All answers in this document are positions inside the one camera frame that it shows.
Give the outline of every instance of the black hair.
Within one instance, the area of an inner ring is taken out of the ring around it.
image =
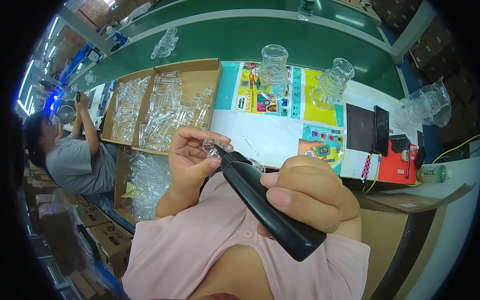
[[[44,111],[31,114],[25,121],[25,146],[28,150],[28,158],[35,166],[46,170],[45,153],[43,152],[38,139],[43,136],[42,122],[47,120]]]

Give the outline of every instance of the woman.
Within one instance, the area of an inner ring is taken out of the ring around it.
[[[136,225],[123,287],[132,300],[360,299],[370,247],[361,243],[360,208],[330,166],[294,156],[262,176],[268,201],[293,219],[328,233],[299,263],[270,239],[201,150],[218,133],[180,127],[168,162],[172,183],[152,221]]]
[[[57,139],[61,133],[39,111],[25,125],[26,147],[30,161],[43,169],[65,190],[79,194],[95,194],[113,190],[117,169],[118,148],[98,141],[96,128],[88,113],[88,97],[81,92],[75,102],[77,116],[72,133]],[[84,125],[85,141],[79,140]]]

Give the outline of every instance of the clear plastic part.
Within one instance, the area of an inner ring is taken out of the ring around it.
[[[312,103],[320,109],[330,109],[342,101],[347,83],[355,76],[352,64],[343,58],[333,60],[333,66],[320,76],[315,76],[317,85],[310,91]]]
[[[221,140],[216,140],[214,138],[208,138],[204,140],[202,144],[202,149],[205,153],[207,153],[207,157],[216,157],[216,158],[222,158],[220,154],[218,153],[218,150],[215,148],[215,145],[220,146],[223,150],[226,152],[232,152],[233,151],[233,146],[230,144],[225,144]],[[258,161],[256,161],[253,158],[249,158],[249,161],[252,162],[252,165],[257,168],[260,172],[265,174],[265,167],[261,165]]]
[[[178,71],[172,71],[155,77],[147,115],[138,136],[141,148],[168,151],[172,131],[182,125],[195,125],[206,130],[213,90],[207,87],[187,102],[188,99],[182,98],[182,89],[175,84],[180,82],[179,76]]]
[[[170,55],[170,53],[175,49],[179,37],[176,35],[177,29],[175,27],[167,29],[165,35],[160,39],[160,41],[155,45],[151,59],[157,57],[164,58]]]
[[[281,100],[287,91],[288,52],[280,45],[267,45],[262,49],[260,64],[260,90],[271,103]]]
[[[93,84],[96,82],[96,76],[93,75],[92,70],[90,70],[88,74],[85,75],[85,81],[87,82],[87,86],[90,86],[90,84]]]
[[[393,112],[395,124],[400,128],[415,128],[420,125],[443,127],[451,116],[452,104],[443,77],[400,100]]]
[[[115,98],[115,115],[112,120],[113,138],[121,138],[123,141],[132,142],[138,112],[149,80],[150,76],[147,76],[143,79],[131,80],[126,84],[119,83],[117,97]]]

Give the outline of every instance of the smartphone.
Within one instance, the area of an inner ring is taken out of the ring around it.
[[[388,156],[390,113],[378,105],[375,105],[373,107],[373,117],[375,128],[372,152]]]

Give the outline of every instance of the water bottle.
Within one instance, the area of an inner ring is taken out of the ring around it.
[[[443,165],[435,167],[421,167],[417,170],[417,180],[420,182],[442,183],[452,177],[452,170],[447,170]]]
[[[302,21],[309,21],[313,14],[315,0],[300,0],[298,17]]]
[[[111,37],[114,41],[120,44],[120,46],[125,45],[128,39],[123,36],[117,29],[113,28],[112,26],[107,26],[107,34]]]

